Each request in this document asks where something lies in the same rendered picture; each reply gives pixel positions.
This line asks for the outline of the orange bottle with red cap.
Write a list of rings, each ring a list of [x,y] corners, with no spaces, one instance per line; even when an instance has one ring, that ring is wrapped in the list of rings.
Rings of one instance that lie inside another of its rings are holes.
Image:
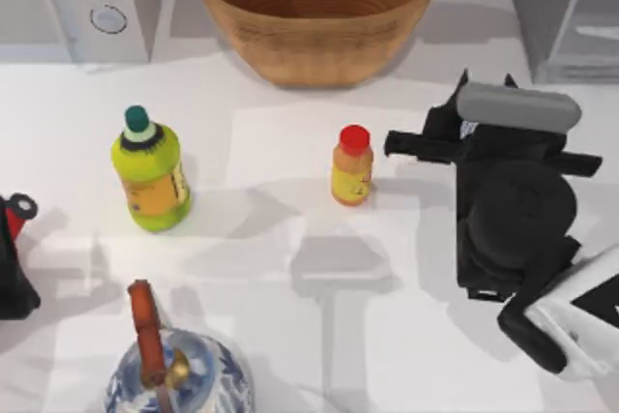
[[[333,151],[331,192],[334,199],[349,206],[364,203],[371,190],[372,167],[369,131],[357,124],[342,128]]]

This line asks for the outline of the brown woven basket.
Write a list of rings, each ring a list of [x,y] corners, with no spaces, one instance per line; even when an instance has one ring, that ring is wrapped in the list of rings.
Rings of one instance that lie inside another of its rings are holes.
[[[203,0],[227,43],[281,87],[361,83],[397,55],[431,0]]]

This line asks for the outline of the green bottle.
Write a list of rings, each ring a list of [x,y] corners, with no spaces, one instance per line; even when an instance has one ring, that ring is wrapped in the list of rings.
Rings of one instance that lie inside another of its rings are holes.
[[[149,117],[141,105],[125,110],[125,126],[111,146],[111,160],[141,228],[161,232],[189,213],[192,193],[184,173],[175,131]]]

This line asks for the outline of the small microwave knob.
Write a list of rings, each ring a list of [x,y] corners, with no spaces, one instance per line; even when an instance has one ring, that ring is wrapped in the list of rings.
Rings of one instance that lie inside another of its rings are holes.
[[[107,35],[120,34],[128,26],[125,14],[118,8],[110,5],[103,5],[92,9],[89,17],[92,26]]]

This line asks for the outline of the blue and white teapot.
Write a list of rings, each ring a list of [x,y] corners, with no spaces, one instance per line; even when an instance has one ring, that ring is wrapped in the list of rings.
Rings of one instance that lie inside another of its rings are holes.
[[[104,413],[256,413],[251,371],[221,340],[164,322],[151,284],[128,287],[135,339],[111,374]]]

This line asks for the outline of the pale microwave oven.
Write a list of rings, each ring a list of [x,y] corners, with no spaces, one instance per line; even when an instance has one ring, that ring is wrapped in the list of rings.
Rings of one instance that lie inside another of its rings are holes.
[[[92,9],[110,5],[128,20],[120,34],[92,26]],[[149,62],[162,0],[0,0],[0,63]]]

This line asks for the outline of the black and red tool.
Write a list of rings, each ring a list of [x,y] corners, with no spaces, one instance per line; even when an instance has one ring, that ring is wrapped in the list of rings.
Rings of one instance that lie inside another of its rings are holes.
[[[38,204],[25,193],[15,192],[9,198],[0,195],[0,321],[23,320],[41,305],[15,244],[23,226],[38,211]]]

